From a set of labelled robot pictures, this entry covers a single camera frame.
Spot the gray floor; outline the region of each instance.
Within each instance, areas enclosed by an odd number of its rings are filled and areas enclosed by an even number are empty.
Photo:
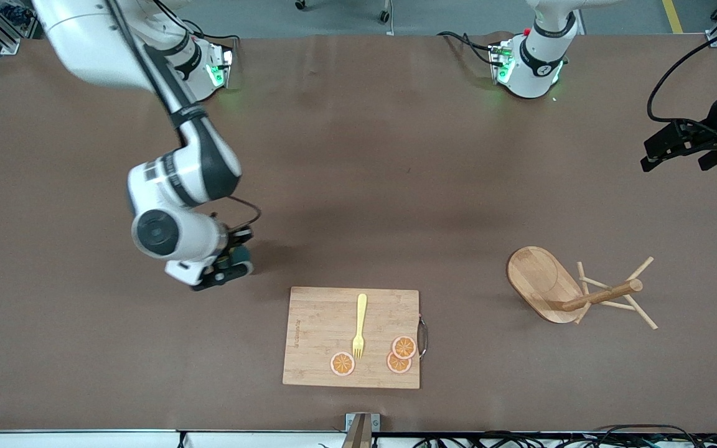
[[[683,30],[711,28],[717,0],[675,0]],[[302,37],[311,34],[386,34],[378,13],[383,0],[307,0],[298,11],[294,0],[195,0],[179,16],[198,23],[208,34],[242,37]],[[506,29],[518,32],[532,24],[524,0],[395,0],[393,31],[403,34],[487,34]],[[661,0],[626,0],[615,6],[585,9],[588,34],[671,33]]]

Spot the fork handle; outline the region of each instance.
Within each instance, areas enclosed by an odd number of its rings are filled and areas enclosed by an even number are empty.
[[[356,335],[364,331],[364,315],[367,313],[367,295],[358,295],[358,309],[356,310]]]

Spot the grapefruit slice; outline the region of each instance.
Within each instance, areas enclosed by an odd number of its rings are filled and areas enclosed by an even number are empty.
[[[416,341],[410,337],[398,337],[392,342],[392,353],[401,360],[410,360],[416,355]]]
[[[353,359],[353,355],[348,352],[339,352],[330,360],[330,371],[339,376],[347,376],[353,373],[355,367],[356,361]]]
[[[410,359],[401,360],[393,352],[389,352],[389,355],[387,355],[387,368],[395,373],[406,373],[412,364],[413,362]]]

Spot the yellow line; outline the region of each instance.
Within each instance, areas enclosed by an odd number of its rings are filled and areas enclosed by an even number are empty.
[[[677,9],[674,8],[674,1],[663,0],[663,8],[665,9],[665,15],[668,16],[668,23],[671,25],[671,32],[674,34],[682,34],[680,16],[677,15]]]

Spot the white robotic arm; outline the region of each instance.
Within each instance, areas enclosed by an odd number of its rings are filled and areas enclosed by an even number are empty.
[[[621,0],[527,0],[535,10],[529,34],[492,47],[492,76],[523,98],[545,94],[558,80],[563,57],[578,33],[575,9],[608,6]]]
[[[134,244],[167,261],[168,275],[196,290],[250,273],[242,246],[253,236],[250,227],[230,230],[192,210],[231,195],[241,168],[167,53],[131,33],[116,0],[36,0],[35,6],[40,16],[58,20],[47,34],[69,71],[98,85],[154,91],[179,133],[180,148],[129,172]]]

